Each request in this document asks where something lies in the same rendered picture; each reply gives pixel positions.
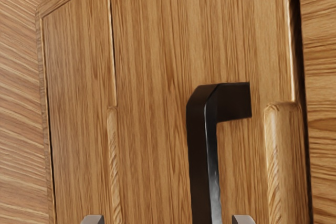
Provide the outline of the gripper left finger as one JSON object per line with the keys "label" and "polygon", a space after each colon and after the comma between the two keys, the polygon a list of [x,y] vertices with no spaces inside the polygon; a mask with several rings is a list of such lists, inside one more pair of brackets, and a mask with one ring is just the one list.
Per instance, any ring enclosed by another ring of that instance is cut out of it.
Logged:
{"label": "gripper left finger", "polygon": [[103,215],[86,215],[81,220],[80,224],[104,224]]}

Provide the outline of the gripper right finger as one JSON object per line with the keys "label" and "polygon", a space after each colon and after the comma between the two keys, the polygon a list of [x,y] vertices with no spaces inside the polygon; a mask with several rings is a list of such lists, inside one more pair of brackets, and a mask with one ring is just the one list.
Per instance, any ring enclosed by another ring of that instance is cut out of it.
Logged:
{"label": "gripper right finger", "polygon": [[232,215],[232,224],[254,224],[250,215]]}

